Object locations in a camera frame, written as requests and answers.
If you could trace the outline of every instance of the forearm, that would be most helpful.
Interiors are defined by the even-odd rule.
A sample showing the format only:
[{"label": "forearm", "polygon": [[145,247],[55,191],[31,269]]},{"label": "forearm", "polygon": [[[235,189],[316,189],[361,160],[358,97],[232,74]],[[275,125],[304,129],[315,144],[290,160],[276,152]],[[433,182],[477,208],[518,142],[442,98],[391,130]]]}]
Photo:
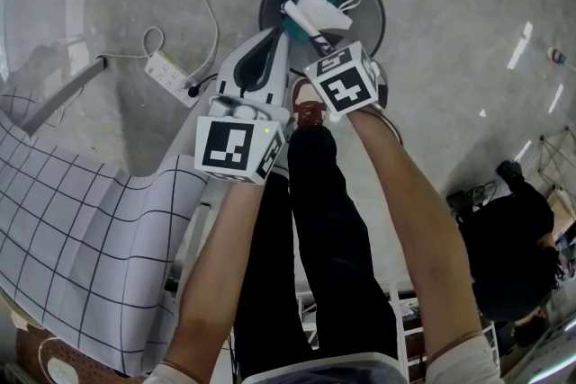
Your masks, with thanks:
[{"label": "forearm", "polygon": [[446,205],[385,125],[361,112],[349,118],[382,184],[422,307],[427,352],[435,355],[451,342],[437,331],[441,324],[451,325],[454,336],[480,330],[464,242]]},{"label": "forearm", "polygon": [[[230,186],[184,287],[178,327],[166,360],[207,382],[230,333],[264,188]],[[195,368],[187,368],[194,363]]]}]

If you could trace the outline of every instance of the white sleeve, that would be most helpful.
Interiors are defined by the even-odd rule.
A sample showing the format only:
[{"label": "white sleeve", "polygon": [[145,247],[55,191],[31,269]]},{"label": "white sleeve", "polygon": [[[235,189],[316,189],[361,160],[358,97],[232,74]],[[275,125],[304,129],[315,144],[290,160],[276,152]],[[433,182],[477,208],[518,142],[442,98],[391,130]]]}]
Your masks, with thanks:
[{"label": "white sleeve", "polygon": [[198,384],[195,380],[171,366],[160,363],[144,384]]},{"label": "white sleeve", "polygon": [[485,336],[457,345],[427,369],[428,384],[504,384]]}]

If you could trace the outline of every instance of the leg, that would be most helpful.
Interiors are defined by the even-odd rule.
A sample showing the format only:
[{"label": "leg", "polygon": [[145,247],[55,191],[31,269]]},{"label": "leg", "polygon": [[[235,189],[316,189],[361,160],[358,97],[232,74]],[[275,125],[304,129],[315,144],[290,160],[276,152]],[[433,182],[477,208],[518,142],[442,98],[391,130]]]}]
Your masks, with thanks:
[{"label": "leg", "polygon": [[[270,174],[252,237],[234,335],[243,379],[311,359],[298,316],[288,181]],[[262,346],[266,332],[274,347]]]},{"label": "leg", "polygon": [[[292,135],[291,200],[302,263],[317,303],[321,355],[379,352],[397,357],[396,317],[374,278],[370,241],[321,126]],[[362,310],[361,316],[354,312]]]}]

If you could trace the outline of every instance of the floor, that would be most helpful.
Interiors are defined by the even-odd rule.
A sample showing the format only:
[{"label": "floor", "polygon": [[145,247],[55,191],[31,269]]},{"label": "floor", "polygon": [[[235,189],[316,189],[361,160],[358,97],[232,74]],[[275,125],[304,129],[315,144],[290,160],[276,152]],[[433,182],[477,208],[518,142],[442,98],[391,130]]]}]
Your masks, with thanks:
[{"label": "floor", "polygon": [[[211,0],[221,30],[217,63],[257,31],[258,1]],[[574,0],[383,2],[386,33],[376,57],[390,79],[389,114],[440,193],[490,180],[504,158],[522,154],[527,165],[540,135],[574,120],[575,75],[546,57],[551,46],[576,56]],[[198,66],[212,44],[202,0],[0,0],[0,76],[6,86],[47,94],[103,51],[140,53],[151,25],[166,32],[164,51],[184,69]],[[111,63],[60,126],[43,131],[81,154],[150,174],[187,109],[146,76],[142,61]],[[407,280],[365,152],[346,123],[332,129],[350,195],[370,228],[376,277]]]}]

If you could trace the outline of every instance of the white sheet with black grid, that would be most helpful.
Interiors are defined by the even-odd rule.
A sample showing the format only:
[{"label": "white sheet with black grid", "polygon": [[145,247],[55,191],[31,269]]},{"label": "white sheet with black grid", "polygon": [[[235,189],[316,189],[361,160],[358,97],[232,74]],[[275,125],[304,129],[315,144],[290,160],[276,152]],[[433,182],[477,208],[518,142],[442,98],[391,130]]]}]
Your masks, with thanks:
[{"label": "white sheet with black grid", "polygon": [[0,286],[82,353],[150,371],[173,334],[164,284],[205,184],[190,156],[130,176],[0,112]]}]

